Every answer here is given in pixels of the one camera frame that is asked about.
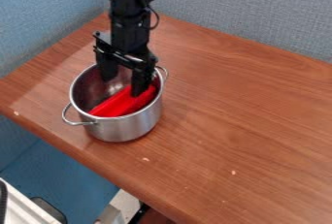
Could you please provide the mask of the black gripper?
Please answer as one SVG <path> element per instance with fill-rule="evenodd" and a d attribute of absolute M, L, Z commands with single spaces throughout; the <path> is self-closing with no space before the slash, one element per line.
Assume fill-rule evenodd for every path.
<path fill-rule="evenodd" d="M 148 88 L 154 79 L 156 58 L 147 44 L 150 31 L 150 12 L 132 16 L 111 13 L 110 32 L 94 33 L 96 40 L 94 51 L 103 81 L 118 75 L 118 67 L 132 70 L 131 96 L 138 97 Z"/>

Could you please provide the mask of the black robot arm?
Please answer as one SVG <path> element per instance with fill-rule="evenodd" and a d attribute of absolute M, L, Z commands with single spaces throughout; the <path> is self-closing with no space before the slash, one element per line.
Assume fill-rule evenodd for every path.
<path fill-rule="evenodd" d="M 103 81 L 118 76 L 120 66 L 132 71 L 131 96 L 138 97 L 147 90 L 158 61 L 148 50 L 150 6 L 152 0 L 108 0 L 110 33 L 96 31 L 94 52 Z"/>

